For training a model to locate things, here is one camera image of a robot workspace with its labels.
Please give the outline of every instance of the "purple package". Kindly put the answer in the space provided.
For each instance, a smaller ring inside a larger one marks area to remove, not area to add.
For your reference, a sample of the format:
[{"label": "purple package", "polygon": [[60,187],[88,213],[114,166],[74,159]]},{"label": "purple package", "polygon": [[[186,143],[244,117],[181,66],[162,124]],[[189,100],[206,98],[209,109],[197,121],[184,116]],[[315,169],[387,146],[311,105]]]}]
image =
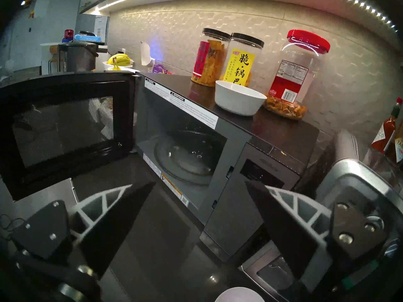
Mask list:
[{"label": "purple package", "polygon": [[168,69],[165,69],[165,67],[163,65],[158,64],[158,65],[154,65],[152,72],[153,73],[167,73]]}]

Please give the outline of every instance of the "jar label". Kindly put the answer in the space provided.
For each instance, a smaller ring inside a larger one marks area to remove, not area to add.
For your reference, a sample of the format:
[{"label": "jar label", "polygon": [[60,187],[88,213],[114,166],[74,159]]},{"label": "jar label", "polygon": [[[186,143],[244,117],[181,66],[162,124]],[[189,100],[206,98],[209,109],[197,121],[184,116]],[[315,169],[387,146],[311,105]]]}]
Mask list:
[{"label": "jar label", "polygon": [[254,60],[255,54],[233,48],[223,81],[245,86]]},{"label": "jar label", "polygon": [[382,125],[381,125],[381,127],[380,127],[380,129],[379,129],[379,131],[378,131],[378,134],[375,136],[375,139],[374,139],[374,141],[372,142],[372,144],[375,143],[375,142],[377,142],[378,140],[382,140],[382,139],[385,139],[385,138],[386,138],[386,136],[385,136],[385,130],[383,129],[383,123],[382,123]]},{"label": "jar label", "polygon": [[297,98],[308,68],[282,60],[269,94],[293,103]]},{"label": "jar label", "polygon": [[403,138],[399,137],[394,140],[394,148],[396,150],[396,163],[403,159]]},{"label": "jar label", "polygon": [[195,67],[193,69],[193,74],[195,76],[201,76],[203,74],[204,64],[206,63],[206,57],[210,43],[205,41],[200,41],[199,51],[197,52],[197,58]]}]

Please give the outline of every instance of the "microwave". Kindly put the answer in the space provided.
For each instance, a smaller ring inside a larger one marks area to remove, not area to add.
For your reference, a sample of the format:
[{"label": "microwave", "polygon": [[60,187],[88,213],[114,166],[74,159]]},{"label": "microwave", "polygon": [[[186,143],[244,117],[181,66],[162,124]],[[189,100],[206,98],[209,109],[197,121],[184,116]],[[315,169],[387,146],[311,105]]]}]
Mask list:
[{"label": "microwave", "polygon": [[[245,180],[291,189],[319,130],[263,108],[252,117],[230,113],[215,104],[214,88],[189,76],[140,75],[135,95],[139,154],[205,226],[202,241],[214,253],[214,247],[224,248],[223,257],[231,256],[263,223]],[[242,238],[226,244],[237,235]]]},{"label": "microwave", "polygon": [[17,201],[133,149],[133,73],[42,76],[0,88],[0,174]]}]

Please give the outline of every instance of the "tabasco bottle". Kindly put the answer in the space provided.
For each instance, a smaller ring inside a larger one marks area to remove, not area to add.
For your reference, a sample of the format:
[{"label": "tabasco bottle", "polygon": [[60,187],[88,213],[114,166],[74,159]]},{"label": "tabasco bottle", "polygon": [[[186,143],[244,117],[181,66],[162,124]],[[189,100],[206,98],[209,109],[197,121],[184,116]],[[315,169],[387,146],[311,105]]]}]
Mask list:
[{"label": "tabasco bottle", "polygon": [[393,163],[400,165],[400,162],[403,160],[403,121],[400,122],[392,139],[390,145],[385,150],[385,156]]},{"label": "tabasco bottle", "polygon": [[399,97],[396,100],[396,105],[393,107],[391,117],[386,119],[380,129],[378,134],[376,135],[374,141],[372,142],[372,148],[379,150],[380,152],[384,153],[385,147],[388,144],[389,140],[392,137],[396,129],[395,120],[399,116],[400,108],[402,106],[402,99]]}]

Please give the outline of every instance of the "white bowl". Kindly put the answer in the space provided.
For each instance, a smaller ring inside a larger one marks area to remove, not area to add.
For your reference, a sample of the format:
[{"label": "white bowl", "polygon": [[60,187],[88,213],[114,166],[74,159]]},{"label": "white bowl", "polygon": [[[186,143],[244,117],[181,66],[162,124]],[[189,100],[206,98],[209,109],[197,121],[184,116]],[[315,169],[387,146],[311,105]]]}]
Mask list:
[{"label": "white bowl", "polygon": [[248,87],[216,81],[216,104],[234,114],[253,116],[265,100],[265,95]]},{"label": "white bowl", "polygon": [[[108,62],[102,62],[102,63],[104,64],[104,70],[108,70],[108,68],[110,68],[110,67],[113,68],[113,65],[109,65]],[[119,66],[119,67],[120,67],[120,68],[122,68],[122,67],[131,68],[131,67],[133,67],[133,65]]]},{"label": "white bowl", "polygon": [[[119,67],[120,67],[120,69],[122,69],[122,70],[131,71],[131,72],[133,72],[133,73],[140,72],[140,70],[131,69],[131,68],[128,68],[128,67],[123,67],[123,66],[119,66]],[[113,70],[113,66],[112,66],[112,67],[109,67],[108,70],[109,70],[109,71],[119,71],[119,70]]]},{"label": "white bowl", "polygon": [[216,302],[264,302],[264,300],[251,289],[234,287],[221,293]]}]

